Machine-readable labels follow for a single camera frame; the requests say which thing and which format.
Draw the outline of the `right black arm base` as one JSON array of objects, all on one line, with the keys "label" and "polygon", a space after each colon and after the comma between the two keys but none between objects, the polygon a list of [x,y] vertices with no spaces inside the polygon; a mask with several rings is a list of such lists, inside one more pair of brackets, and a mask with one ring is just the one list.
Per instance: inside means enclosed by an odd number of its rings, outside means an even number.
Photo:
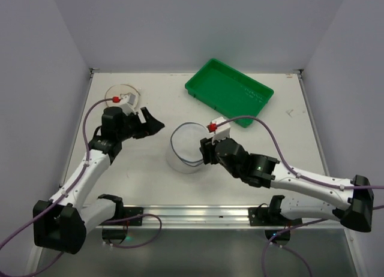
[{"label": "right black arm base", "polygon": [[248,220],[252,227],[283,227],[289,228],[301,225],[302,218],[287,219],[281,214],[281,204],[286,198],[283,195],[274,195],[269,204],[262,203],[256,207],[248,208]]}]

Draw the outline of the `white mesh laundry bag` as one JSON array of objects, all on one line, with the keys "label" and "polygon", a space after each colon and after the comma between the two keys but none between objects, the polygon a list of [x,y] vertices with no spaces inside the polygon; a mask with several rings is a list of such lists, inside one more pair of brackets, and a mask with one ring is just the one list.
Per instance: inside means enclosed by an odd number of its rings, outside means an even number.
[{"label": "white mesh laundry bag", "polygon": [[208,136],[208,130],[195,122],[184,122],[175,128],[169,139],[166,161],[170,168],[192,174],[203,166],[200,141]]}]

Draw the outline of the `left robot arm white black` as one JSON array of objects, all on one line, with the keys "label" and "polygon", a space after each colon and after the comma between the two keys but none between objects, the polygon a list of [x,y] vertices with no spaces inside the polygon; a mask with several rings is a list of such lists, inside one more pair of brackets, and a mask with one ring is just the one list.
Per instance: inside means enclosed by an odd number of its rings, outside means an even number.
[{"label": "left robot arm white black", "polygon": [[128,213],[121,197],[102,194],[95,202],[85,201],[103,173],[112,165],[127,139],[153,136],[165,125],[147,108],[140,113],[108,107],[101,116],[99,131],[85,143],[82,162],[65,185],[47,201],[39,200],[32,214],[36,246],[76,254],[87,234],[99,225],[136,225],[145,216],[142,210]]}]

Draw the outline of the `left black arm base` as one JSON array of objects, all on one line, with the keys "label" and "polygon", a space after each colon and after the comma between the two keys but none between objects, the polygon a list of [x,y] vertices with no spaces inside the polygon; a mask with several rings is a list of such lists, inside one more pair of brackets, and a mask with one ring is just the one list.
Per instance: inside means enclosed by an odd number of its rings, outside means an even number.
[{"label": "left black arm base", "polygon": [[101,194],[98,199],[110,200],[115,203],[115,213],[112,218],[104,221],[101,225],[114,225],[120,226],[120,229],[102,229],[102,240],[107,243],[117,242],[120,245],[128,237],[129,226],[141,226],[142,217],[131,219],[129,221],[116,222],[118,219],[131,218],[144,213],[144,208],[139,206],[124,206],[124,201],[121,197]]}]

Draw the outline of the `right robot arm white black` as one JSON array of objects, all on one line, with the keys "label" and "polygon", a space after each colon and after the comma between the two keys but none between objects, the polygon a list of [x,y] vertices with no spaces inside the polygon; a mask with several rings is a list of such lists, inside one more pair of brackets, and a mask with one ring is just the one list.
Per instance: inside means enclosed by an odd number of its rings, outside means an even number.
[{"label": "right robot arm white black", "polygon": [[203,138],[200,152],[204,164],[220,164],[249,186],[304,195],[303,200],[273,196],[266,214],[273,224],[311,218],[338,221],[363,233],[372,229],[374,194],[365,176],[342,179],[294,169],[271,156],[249,153],[232,138]]}]

